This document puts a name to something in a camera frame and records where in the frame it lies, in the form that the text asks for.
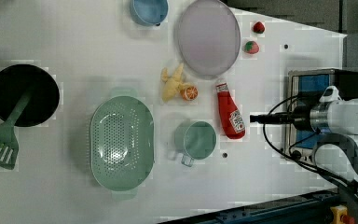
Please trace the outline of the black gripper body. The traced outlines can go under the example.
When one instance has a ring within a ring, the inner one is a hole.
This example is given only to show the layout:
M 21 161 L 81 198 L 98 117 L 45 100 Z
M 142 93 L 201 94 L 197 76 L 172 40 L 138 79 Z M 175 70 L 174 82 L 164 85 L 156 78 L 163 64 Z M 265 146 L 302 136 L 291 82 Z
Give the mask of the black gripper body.
M 312 131 L 310 124 L 311 108 L 306 105 L 299 105 L 293 111 L 278 112 L 266 115 L 262 122 L 264 124 L 292 124 L 299 131 Z

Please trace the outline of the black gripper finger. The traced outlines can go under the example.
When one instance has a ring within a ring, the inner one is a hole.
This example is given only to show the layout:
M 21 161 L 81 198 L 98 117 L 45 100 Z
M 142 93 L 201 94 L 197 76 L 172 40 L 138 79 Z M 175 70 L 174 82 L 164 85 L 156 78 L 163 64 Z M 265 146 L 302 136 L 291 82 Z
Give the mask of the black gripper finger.
M 250 116 L 250 121 L 251 122 L 261 123 L 262 122 L 262 117 L 260 115 L 251 115 Z

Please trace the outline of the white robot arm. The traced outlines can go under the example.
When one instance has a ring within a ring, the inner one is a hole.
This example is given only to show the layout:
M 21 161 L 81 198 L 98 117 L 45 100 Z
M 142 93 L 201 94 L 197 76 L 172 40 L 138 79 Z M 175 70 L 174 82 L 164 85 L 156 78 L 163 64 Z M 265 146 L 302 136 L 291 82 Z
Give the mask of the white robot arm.
M 273 107 L 267 114 L 252 115 L 250 121 L 318 135 L 309 156 L 294 152 L 299 140 L 276 151 L 346 191 L 358 203 L 358 98 L 346 101 L 337 87 L 329 86 L 324 91 L 300 92 L 283 102 L 284 111 Z

